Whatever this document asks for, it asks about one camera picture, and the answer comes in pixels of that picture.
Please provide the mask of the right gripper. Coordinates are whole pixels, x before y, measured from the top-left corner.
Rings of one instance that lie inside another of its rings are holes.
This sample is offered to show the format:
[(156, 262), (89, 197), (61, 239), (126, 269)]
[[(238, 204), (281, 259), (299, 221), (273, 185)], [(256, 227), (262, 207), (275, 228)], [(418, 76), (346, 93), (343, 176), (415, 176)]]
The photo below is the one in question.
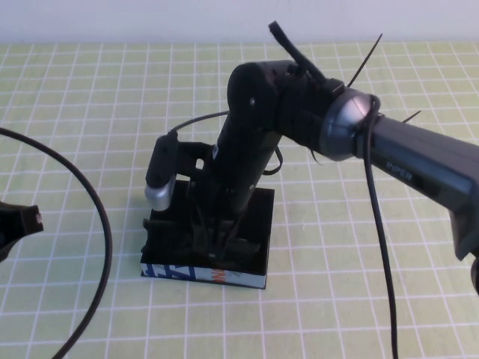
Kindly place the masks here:
[(262, 126), (223, 126), (214, 145), (192, 142), (186, 152), (202, 159), (202, 169), (188, 172), (188, 197), (192, 201), (192, 250), (211, 258), (212, 242), (207, 224), (213, 218), (216, 225), (215, 255), (224, 259), (228, 243), (237, 234), (240, 217), (248, 206), (259, 179), (278, 146), (279, 134)]

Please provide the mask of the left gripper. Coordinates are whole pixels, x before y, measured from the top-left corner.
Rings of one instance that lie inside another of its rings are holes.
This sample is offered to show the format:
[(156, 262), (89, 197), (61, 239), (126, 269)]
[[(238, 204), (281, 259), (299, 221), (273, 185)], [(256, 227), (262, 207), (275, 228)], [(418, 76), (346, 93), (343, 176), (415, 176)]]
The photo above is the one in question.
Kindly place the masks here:
[(1, 202), (1, 261), (7, 259), (21, 238), (42, 231), (43, 222), (37, 205), (21, 206)]

